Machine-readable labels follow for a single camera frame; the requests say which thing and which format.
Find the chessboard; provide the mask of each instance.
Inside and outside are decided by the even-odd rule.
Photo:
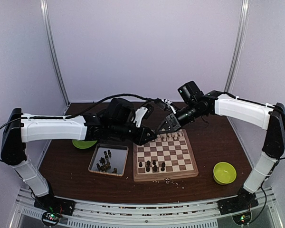
[[[134,144],[133,168],[134,181],[173,180],[196,177],[199,174],[186,130],[160,134],[157,139],[142,146]]]

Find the dark brown tabletop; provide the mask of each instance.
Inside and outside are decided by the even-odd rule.
[[[68,114],[75,114],[90,104],[71,104]],[[106,108],[100,104],[93,112]],[[155,129],[167,112],[155,108],[144,125]],[[178,179],[176,184],[164,181],[133,181],[133,144],[130,141],[107,144],[121,144],[129,147],[125,172],[122,177],[91,173],[88,166],[95,146],[80,150],[71,140],[53,140],[41,164],[41,174],[50,181],[57,196],[76,200],[91,200],[110,203],[170,203],[206,200],[235,195],[251,172],[247,157],[228,121],[222,116],[205,117],[209,125],[197,119],[188,124],[188,137],[194,152],[199,175],[194,178]],[[213,180],[213,167],[218,162],[229,162],[237,170],[236,180],[221,186]]]

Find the green bowl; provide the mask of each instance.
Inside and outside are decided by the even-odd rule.
[[[236,169],[227,162],[219,162],[213,168],[213,178],[220,185],[230,184],[236,177]]]
[[[83,141],[83,140],[74,140],[74,139],[72,142],[76,148],[82,149],[82,150],[90,148],[97,143],[97,141]]]

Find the robotic arm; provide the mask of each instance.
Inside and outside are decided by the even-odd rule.
[[[163,110],[171,113],[156,131],[143,126],[153,107],[145,104],[134,111],[133,104],[122,98],[114,98],[109,106],[96,114],[77,116],[36,116],[14,109],[3,133],[1,158],[12,166],[36,195],[36,207],[60,211],[72,215],[74,202],[56,198],[50,186],[25,154],[25,143],[44,139],[75,140],[130,140],[138,145],[156,139],[157,134],[175,132],[203,115],[217,114],[234,117],[267,130],[262,155],[244,185],[234,198],[218,202],[221,214],[257,206],[255,192],[272,173],[285,150],[285,107],[259,104],[239,99],[228,93],[211,91],[204,95],[191,81],[178,89],[186,107],[178,109],[168,100],[153,100]]]

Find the gray tray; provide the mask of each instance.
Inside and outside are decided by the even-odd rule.
[[[99,163],[99,165],[101,165],[99,160],[101,157],[105,157],[104,151],[108,150],[110,150],[112,154],[111,158],[109,158],[111,168],[107,171],[101,172],[97,169],[96,164]],[[95,148],[88,170],[90,172],[96,172],[101,174],[123,176],[128,156],[128,150],[129,148],[127,146],[98,144]],[[112,173],[114,168],[117,168],[117,173]]]

